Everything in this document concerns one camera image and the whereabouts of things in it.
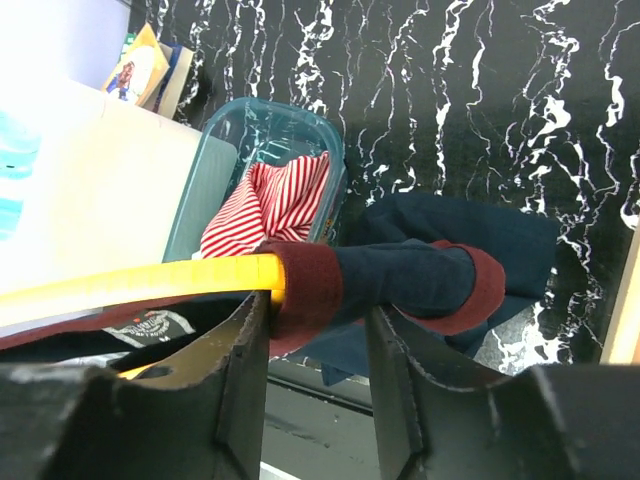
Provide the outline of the white cube box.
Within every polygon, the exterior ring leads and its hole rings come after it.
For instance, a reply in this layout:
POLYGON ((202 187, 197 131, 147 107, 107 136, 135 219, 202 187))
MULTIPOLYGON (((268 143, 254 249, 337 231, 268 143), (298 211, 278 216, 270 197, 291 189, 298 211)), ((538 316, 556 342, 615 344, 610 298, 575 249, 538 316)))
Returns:
POLYGON ((198 131, 67 78, 4 83, 2 111, 41 135, 3 291, 162 260, 198 131))

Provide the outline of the yellow plastic hanger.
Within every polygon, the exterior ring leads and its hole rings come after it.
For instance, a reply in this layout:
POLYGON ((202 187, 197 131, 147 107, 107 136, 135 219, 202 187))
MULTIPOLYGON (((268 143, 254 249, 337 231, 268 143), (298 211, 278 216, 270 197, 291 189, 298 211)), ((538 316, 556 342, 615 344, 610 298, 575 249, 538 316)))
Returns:
POLYGON ((1 297, 1 324, 24 326, 47 317, 98 307, 124 310, 211 293, 248 291, 250 310, 229 319, 192 345, 152 366, 153 377, 136 369, 132 383, 177 390, 195 385, 222 370, 244 368, 266 374, 270 293, 285 286, 284 268, 273 254, 179 261, 90 275, 6 293, 1 297))

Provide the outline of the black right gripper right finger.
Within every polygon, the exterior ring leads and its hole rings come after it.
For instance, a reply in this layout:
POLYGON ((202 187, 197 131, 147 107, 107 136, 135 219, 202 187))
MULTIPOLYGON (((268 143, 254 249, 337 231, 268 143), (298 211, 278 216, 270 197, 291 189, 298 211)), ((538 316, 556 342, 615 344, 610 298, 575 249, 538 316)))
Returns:
POLYGON ((635 479, 639 370, 501 374, 389 308, 365 322, 385 479, 635 479))

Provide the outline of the wooden clothes rack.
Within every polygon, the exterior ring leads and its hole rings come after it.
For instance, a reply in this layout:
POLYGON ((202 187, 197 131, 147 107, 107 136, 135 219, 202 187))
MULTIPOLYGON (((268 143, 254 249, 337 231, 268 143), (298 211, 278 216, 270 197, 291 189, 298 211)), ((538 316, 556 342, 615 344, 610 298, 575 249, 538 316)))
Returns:
POLYGON ((600 356, 601 364, 639 363, 639 292, 639 226, 636 226, 600 356))

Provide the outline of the red white striped tank top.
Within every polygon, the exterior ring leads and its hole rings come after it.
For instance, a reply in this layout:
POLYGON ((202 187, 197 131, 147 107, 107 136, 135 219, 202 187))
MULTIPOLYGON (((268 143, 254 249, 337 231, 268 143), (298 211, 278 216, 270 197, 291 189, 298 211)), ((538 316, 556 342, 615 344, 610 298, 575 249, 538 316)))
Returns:
POLYGON ((329 177, 329 153, 299 156, 282 167, 251 166, 206 226, 197 257, 251 254, 266 241, 309 238, 329 177))

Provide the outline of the teal cat ear headphones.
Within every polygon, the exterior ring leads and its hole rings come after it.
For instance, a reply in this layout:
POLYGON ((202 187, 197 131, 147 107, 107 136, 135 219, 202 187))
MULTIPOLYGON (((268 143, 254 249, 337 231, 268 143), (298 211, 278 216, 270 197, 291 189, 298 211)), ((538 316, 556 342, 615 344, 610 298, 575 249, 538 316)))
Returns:
POLYGON ((14 235, 41 145, 41 135, 6 111, 1 112, 1 241, 14 235))

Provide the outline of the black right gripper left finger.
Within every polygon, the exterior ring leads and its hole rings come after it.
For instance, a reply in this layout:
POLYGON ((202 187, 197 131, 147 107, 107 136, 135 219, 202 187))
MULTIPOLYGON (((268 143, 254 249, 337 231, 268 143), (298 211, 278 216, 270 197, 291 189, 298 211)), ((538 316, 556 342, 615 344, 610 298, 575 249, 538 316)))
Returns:
POLYGON ((127 380, 95 366, 1 369, 5 479, 255 479, 270 297, 127 380))

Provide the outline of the navy maroon tank top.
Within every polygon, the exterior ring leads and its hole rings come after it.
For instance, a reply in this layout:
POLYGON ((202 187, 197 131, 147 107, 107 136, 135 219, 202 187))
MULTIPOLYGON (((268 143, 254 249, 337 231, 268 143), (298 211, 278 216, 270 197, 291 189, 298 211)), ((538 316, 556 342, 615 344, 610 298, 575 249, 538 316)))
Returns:
MULTIPOLYGON (((487 332, 540 301, 558 223, 511 208, 426 193, 366 208, 343 246, 271 241, 284 263, 284 302, 271 323, 274 357, 306 357, 331 386, 369 373, 364 319, 391 306, 454 350, 473 356, 487 332)), ((63 325, 5 337, 5 362, 113 356, 129 370, 176 352, 222 323, 242 292, 111 307, 63 325)))

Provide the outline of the illustrated booklet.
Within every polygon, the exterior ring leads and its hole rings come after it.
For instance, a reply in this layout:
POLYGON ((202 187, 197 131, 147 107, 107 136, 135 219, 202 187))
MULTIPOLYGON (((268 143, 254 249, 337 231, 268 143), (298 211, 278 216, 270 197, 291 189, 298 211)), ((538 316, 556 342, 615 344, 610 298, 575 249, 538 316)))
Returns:
POLYGON ((163 43, 146 23, 128 35, 119 62, 101 91, 107 95, 172 119, 186 85, 194 52, 176 43, 163 43))

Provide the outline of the teal transparent plastic bin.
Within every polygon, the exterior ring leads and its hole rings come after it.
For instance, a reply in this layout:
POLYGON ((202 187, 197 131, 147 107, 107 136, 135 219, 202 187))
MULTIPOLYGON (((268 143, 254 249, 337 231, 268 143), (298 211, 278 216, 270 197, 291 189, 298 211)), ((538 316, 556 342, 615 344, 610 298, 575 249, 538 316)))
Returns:
POLYGON ((333 238, 347 189, 344 143, 336 128, 309 110, 259 98, 234 99, 206 122, 163 255, 189 260, 205 227, 256 163, 282 167, 302 155, 329 154, 329 175, 308 240, 333 238))

